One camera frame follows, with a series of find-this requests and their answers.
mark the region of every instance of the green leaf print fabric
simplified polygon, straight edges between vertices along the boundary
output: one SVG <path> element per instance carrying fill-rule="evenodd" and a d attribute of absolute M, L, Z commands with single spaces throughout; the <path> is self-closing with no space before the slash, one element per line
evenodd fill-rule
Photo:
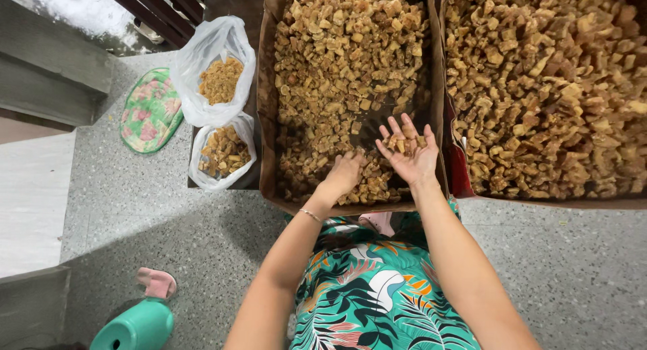
<path fill-rule="evenodd" d="M 480 349 L 442 294 L 424 246 L 327 220 L 296 293 L 290 348 Z"/>
<path fill-rule="evenodd" d="M 126 98 L 119 130 L 126 146 L 137 153 L 160 150 L 184 118 L 182 101 L 168 76 L 168 68 L 152 69 Z"/>

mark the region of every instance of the bracelet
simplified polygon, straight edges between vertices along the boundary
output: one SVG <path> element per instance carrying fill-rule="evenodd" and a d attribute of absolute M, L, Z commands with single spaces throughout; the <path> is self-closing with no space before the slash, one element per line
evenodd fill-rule
<path fill-rule="evenodd" d="M 307 214 L 308 216 L 312 217 L 313 219 L 317 220 L 320 224 L 323 224 L 320 218 L 318 218 L 315 214 L 311 213 L 310 211 L 306 209 L 300 209 L 299 211 L 303 212 L 304 214 Z"/>

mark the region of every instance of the white plastic bag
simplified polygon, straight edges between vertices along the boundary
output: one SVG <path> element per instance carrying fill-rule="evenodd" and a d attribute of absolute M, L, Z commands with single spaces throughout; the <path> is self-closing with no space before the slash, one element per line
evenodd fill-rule
<path fill-rule="evenodd" d="M 234 98 L 228 103 L 209 105 L 209 100 L 199 92 L 200 73 L 216 60 L 225 62 L 227 56 L 243 65 Z M 245 23 L 240 18 L 222 16 L 198 25 L 191 40 L 175 53 L 171 63 L 170 77 L 182 99 L 184 118 L 198 127 L 225 125 L 243 111 L 255 68 L 254 49 L 249 45 Z"/>
<path fill-rule="evenodd" d="M 205 162 L 208 159 L 200 153 L 200 151 L 206 146 L 207 139 L 209 135 L 213 134 L 215 127 L 205 126 L 198 131 L 198 134 L 195 136 L 193 141 L 193 151 L 191 151 L 191 163 L 189 163 L 189 177 L 197 184 L 200 188 L 208 192 L 219 192 L 224 189 L 229 188 L 235 181 L 242 177 L 252 164 L 256 161 L 256 149 L 254 148 L 254 119 L 241 112 L 240 115 L 234 117 L 229 123 L 225 126 L 232 125 L 238 137 L 247 144 L 247 149 L 249 150 L 249 155 L 251 159 L 238 170 L 229 174 L 228 176 L 222 177 L 212 177 L 205 172 L 198 170 L 198 163 L 201 160 Z"/>

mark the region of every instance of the pink shoe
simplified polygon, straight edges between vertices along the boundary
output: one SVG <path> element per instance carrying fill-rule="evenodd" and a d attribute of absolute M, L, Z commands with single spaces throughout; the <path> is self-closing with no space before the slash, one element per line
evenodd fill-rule
<path fill-rule="evenodd" d="M 136 276 L 140 284 L 146 286 L 145 295 L 168 299 L 177 290 L 175 279 L 167 272 L 149 268 L 139 268 Z"/>
<path fill-rule="evenodd" d="M 362 225 L 373 228 L 377 232 L 391 237 L 395 235 L 395 231 L 391 227 L 391 216 L 393 212 L 372 212 L 365 213 L 360 216 L 359 222 Z"/>

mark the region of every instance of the green mat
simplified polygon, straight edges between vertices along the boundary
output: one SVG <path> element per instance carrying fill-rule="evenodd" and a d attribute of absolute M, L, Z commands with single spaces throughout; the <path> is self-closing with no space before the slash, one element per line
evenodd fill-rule
<path fill-rule="evenodd" d="M 125 100 L 119 132 L 127 147 L 141 154 L 157 152 L 182 122 L 182 101 L 168 68 L 155 68 L 137 81 Z"/>

